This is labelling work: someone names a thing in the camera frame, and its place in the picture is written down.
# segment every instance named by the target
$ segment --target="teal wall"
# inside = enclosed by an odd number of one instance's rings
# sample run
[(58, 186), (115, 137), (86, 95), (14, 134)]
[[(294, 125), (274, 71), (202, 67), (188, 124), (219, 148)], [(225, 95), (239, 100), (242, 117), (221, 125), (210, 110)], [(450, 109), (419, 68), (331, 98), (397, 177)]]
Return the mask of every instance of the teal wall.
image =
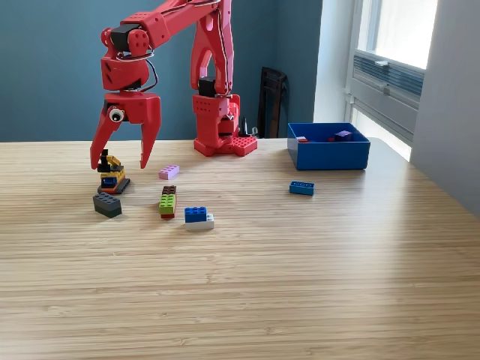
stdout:
[(322, 0), (280, 0), (276, 4), (275, 67), (289, 80), (289, 106), (280, 122), (280, 137), (285, 137), (287, 122), (314, 120)]
[[(0, 141), (91, 140), (103, 104), (101, 31), (158, 0), (16, 0), (1, 6)], [(233, 91), (242, 115), (255, 125), (262, 66), (285, 72), (291, 84), (291, 121), (312, 121), (321, 0), (235, 0)], [(195, 26), (155, 52), (162, 100), (161, 139), (192, 139), (189, 71)], [(114, 140), (140, 138), (123, 124)]]

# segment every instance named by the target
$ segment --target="stacked lego bricks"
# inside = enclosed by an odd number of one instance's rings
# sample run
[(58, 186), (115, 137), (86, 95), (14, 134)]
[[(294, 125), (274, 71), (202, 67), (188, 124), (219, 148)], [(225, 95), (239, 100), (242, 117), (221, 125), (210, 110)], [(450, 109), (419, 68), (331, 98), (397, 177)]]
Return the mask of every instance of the stacked lego bricks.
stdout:
[(158, 206), (162, 219), (173, 219), (175, 217), (177, 207), (176, 191), (177, 187), (175, 185), (163, 187), (160, 205)]
[(185, 208), (185, 228), (190, 231), (210, 230), (215, 227), (214, 217), (207, 208)]
[(120, 195), (123, 194), (130, 179), (125, 177), (125, 168), (115, 156), (108, 155), (108, 150), (104, 149), (100, 156), (100, 164), (97, 171), (100, 173), (100, 186), (98, 193), (107, 193)]

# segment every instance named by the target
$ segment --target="white wall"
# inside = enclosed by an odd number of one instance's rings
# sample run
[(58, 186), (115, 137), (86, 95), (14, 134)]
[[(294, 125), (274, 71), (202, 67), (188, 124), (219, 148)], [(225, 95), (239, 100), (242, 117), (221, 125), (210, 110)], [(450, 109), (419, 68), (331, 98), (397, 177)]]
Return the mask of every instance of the white wall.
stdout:
[(480, 216), (480, 1), (439, 0), (412, 163)]
[(314, 122), (343, 122), (355, 0), (323, 0)]

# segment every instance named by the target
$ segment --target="purple lego brick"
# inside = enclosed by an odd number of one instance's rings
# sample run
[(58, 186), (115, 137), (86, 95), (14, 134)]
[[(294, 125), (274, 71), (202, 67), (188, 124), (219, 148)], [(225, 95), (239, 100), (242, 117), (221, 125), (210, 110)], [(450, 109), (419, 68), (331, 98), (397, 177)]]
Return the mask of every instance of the purple lego brick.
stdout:
[(158, 178), (163, 180), (173, 179), (180, 171), (180, 166), (169, 165), (158, 172)]

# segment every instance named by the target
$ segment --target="yellow lego figure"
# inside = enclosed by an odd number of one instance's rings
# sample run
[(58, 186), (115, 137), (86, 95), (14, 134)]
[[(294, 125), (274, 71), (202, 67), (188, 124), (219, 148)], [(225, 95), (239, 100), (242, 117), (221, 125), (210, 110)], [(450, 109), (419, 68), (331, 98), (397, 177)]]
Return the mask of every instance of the yellow lego figure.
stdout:
[(125, 177), (125, 169), (115, 156), (108, 155), (108, 150), (102, 151), (100, 164), (97, 171), (100, 173), (101, 185), (98, 193), (123, 194), (130, 184), (130, 179)]

